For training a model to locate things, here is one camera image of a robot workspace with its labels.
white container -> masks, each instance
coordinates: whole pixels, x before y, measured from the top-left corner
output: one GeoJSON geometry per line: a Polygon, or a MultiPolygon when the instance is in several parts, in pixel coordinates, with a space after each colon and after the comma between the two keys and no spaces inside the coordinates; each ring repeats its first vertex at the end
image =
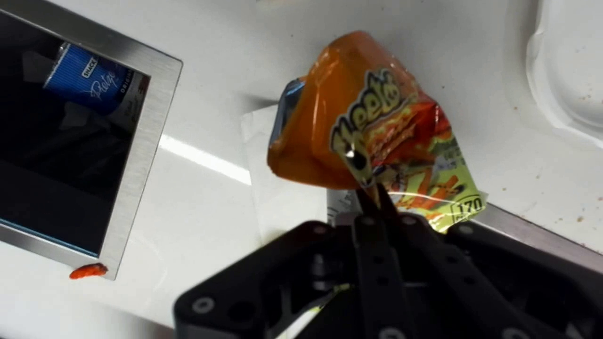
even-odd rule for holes
{"type": "Polygon", "coordinates": [[[551,124],[603,148],[602,11],[595,0],[541,0],[526,71],[551,124]]]}

chip bag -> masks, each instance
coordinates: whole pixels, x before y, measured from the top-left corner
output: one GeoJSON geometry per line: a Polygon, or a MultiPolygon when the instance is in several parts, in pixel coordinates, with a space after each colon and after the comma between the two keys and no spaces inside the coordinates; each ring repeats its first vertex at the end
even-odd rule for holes
{"type": "Polygon", "coordinates": [[[287,86],[268,165],[330,189],[371,194],[381,183],[399,211],[440,232],[485,208],[438,103],[360,31],[332,42],[306,78],[287,86]]]}

white table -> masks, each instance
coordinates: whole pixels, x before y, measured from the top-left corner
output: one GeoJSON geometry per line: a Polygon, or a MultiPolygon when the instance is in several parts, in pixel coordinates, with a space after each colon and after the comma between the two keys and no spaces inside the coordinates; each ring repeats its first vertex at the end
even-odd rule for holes
{"type": "MultiPolygon", "coordinates": [[[[523,60],[535,1],[52,1],[184,67],[117,280],[70,281],[70,268],[0,244],[0,302],[21,306],[3,312],[2,337],[69,336],[60,330],[66,314],[109,322],[97,303],[172,326],[180,293],[262,243],[240,116],[269,106],[322,47],[358,29],[444,107],[492,203],[603,251],[603,151],[557,136],[529,93],[523,60]]],[[[126,333],[138,321],[107,326],[126,333]]]]}

bolt hole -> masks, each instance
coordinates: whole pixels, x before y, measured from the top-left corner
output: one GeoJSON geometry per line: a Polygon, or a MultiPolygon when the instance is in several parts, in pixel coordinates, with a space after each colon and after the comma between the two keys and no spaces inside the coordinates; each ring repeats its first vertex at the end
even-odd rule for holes
{"type": "Polygon", "coordinates": [[[465,282],[465,284],[467,285],[475,285],[475,279],[472,277],[464,277],[463,281],[465,282]]]}
{"type": "Polygon", "coordinates": [[[228,316],[235,322],[246,322],[253,318],[256,308],[250,302],[237,302],[228,310],[228,316]]]}
{"type": "Polygon", "coordinates": [[[386,277],[377,277],[377,284],[380,286],[387,286],[390,283],[390,280],[386,277]]]}

